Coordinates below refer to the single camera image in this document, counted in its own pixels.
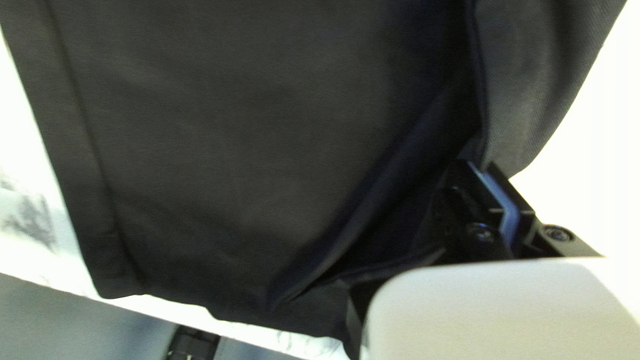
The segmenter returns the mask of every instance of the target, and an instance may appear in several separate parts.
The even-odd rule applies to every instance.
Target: screw
[[[495,240],[491,229],[487,225],[477,222],[467,225],[467,235],[481,243],[492,243]]]
[[[573,235],[567,229],[558,225],[544,225],[542,231],[555,241],[573,241]]]

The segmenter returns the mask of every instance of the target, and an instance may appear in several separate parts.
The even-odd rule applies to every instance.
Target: black metal bracket
[[[439,263],[600,256],[577,235],[542,224],[500,169],[451,165],[434,198],[433,230],[447,254]]]

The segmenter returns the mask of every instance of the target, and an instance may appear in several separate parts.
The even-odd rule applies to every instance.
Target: black seat cover
[[[447,164],[523,169],[622,4],[3,0],[0,24],[103,297],[356,357],[354,290],[437,258]]]

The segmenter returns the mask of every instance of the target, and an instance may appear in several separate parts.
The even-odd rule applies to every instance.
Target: gray fabric
[[[471,0],[484,141],[511,177],[566,115],[625,0]]]

